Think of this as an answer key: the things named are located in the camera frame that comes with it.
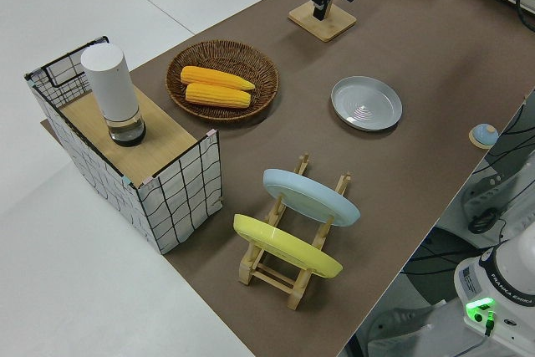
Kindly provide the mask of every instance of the corn cob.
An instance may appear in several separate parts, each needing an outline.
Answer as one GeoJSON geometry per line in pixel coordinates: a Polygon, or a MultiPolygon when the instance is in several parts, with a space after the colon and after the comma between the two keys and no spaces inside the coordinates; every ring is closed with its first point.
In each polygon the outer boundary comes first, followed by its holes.
{"type": "Polygon", "coordinates": [[[219,70],[205,69],[197,66],[184,66],[181,71],[183,84],[203,83],[220,85],[223,87],[248,91],[254,89],[254,84],[234,74],[223,73],[219,70]]]}
{"type": "Polygon", "coordinates": [[[186,100],[193,104],[245,109],[251,104],[251,94],[203,83],[191,83],[186,87],[186,100]]]}

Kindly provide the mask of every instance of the silver plate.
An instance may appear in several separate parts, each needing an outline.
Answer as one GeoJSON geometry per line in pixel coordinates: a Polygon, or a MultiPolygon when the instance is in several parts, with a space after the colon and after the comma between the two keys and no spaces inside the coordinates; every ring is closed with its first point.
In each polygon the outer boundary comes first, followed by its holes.
{"type": "Polygon", "coordinates": [[[331,100],[340,119],[365,131],[392,127],[403,110],[400,97],[391,87],[364,76],[340,80],[333,87],[331,100]]]}

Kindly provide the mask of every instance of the green led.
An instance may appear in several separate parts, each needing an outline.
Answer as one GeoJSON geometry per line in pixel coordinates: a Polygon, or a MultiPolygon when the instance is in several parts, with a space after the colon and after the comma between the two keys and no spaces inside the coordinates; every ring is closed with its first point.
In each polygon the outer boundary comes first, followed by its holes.
{"type": "MultiPolygon", "coordinates": [[[[466,304],[466,314],[470,317],[472,320],[476,320],[475,316],[479,309],[485,309],[485,307],[490,307],[494,304],[494,298],[485,297],[481,298],[476,301],[471,301],[470,303],[466,304]]],[[[492,319],[493,314],[489,314],[489,319],[492,319]]]]}

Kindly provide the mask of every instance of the wicker basket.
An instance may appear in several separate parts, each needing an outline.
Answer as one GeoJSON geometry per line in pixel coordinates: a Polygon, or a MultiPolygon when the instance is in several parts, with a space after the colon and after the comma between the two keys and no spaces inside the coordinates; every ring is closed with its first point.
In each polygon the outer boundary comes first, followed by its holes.
{"type": "Polygon", "coordinates": [[[271,103],[278,91],[278,71],[264,54],[244,43],[217,39],[197,43],[180,52],[167,70],[166,88],[170,97],[187,112],[216,122],[244,121],[257,115],[271,103]],[[186,101],[186,86],[181,82],[185,66],[221,70],[243,77],[255,84],[246,109],[195,105],[186,101]]]}

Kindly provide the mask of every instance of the wooden stand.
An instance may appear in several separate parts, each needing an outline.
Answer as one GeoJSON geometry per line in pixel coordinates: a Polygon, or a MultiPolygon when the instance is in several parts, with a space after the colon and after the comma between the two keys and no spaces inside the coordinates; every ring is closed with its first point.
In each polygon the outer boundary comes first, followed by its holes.
{"type": "MultiPolygon", "coordinates": [[[[297,167],[293,170],[293,172],[302,175],[305,169],[307,168],[307,165],[308,153],[305,153],[299,158],[299,163],[297,167]]],[[[350,180],[351,176],[349,173],[342,175],[339,179],[338,185],[336,186],[336,192],[338,192],[338,194],[340,195],[343,195],[350,180]]],[[[281,218],[283,217],[285,210],[286,206],[283,205],[282,198],[279,197],[275,201],[274,205],[272,206],[264,221],[268,225],[277,227],[281,218]]],[[[312,245],[318,250],[321,250],[325,244],[325,239],[329,234],[332,221],[333,218],[330,218],[326,223],[321,223],[319,225],[318,230],[316,231],[316,235],[314,236],[312,245]]],[[[301,269],[299,271],[298,277],[293,280],[263,264],[261,262],[263,255],[264,250],[262,248],[256,246],[252,242],[249,243],[247,252],[245,253],[242,258],[242,261],[240,262],[240,282],[248,285],[251,282],[252,277],[254,276],[263,280],[266,283],[271,284],[275,288],[283,290],[285,293],[288,294],[287,306],[290,309],[295,310],[298,307],[301,298],[303,298],[305,290],[307,289],[308,282],[310,280],[310,277],[312,276],[312,271],[310,269],[301,269]]]]}
{"type": "Polygon", "coordinates": [[[312,15],[313,10],[314,4],[307,2],[292,10],[288,18],[324,42],[340,35],[357,21],[351,14],[333,4],[329,4],[329,10],[322,21],[312,15]]]}
{"type": "Polygon", "coordinates": [[[111,140],[108,126],[91,92],[66,104],[61,111],[117,169],[139,187],[143,180],[194,145],[196,139],[145,94],[137,88],[135,92],[147,128],[145,138],[137,146],[123,147],[111,140]]]}

